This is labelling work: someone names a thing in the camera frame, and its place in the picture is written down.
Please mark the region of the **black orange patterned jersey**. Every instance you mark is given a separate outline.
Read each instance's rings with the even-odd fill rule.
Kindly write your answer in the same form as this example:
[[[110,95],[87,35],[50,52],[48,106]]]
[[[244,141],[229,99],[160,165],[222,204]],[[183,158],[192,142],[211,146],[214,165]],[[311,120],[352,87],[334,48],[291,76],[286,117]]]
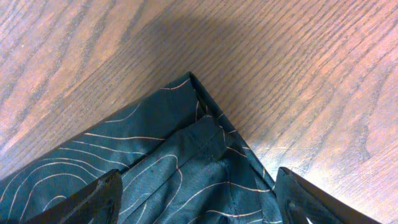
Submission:
[[[281,223],[274,181],[186,73],[1,181],[1,222],[23,223],[112,169],[119,223]]]

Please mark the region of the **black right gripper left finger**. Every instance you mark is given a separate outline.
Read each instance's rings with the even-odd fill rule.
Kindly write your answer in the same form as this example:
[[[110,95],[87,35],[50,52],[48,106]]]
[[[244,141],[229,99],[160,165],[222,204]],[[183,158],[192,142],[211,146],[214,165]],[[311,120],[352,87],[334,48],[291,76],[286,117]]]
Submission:
[[[123,195],[121,173],[112,169],[63,202],[31,218],[27,223],[118,222]]]

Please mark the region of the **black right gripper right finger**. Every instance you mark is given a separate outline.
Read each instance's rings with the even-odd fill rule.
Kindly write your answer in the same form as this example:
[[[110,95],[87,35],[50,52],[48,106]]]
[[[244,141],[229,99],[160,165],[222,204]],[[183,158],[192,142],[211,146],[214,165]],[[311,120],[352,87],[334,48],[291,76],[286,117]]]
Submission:
[[[274,188],[283,223],[376,223],[295,172],[280,167]]]

